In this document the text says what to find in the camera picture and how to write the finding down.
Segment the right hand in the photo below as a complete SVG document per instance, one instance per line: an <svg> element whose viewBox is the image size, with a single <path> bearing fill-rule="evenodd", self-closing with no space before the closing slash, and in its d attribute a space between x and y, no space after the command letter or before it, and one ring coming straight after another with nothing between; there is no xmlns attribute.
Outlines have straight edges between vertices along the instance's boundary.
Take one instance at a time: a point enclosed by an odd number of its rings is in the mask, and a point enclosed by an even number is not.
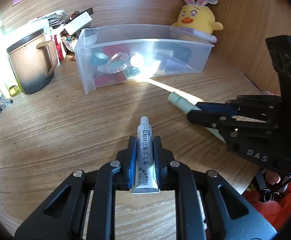
<svg viewBox="0 0 291 240"><path fill-rule="evenodd" d="M280 176L276 172L265 170L263 173L265 181L270 185L275 185L280 182Z"/></svg>

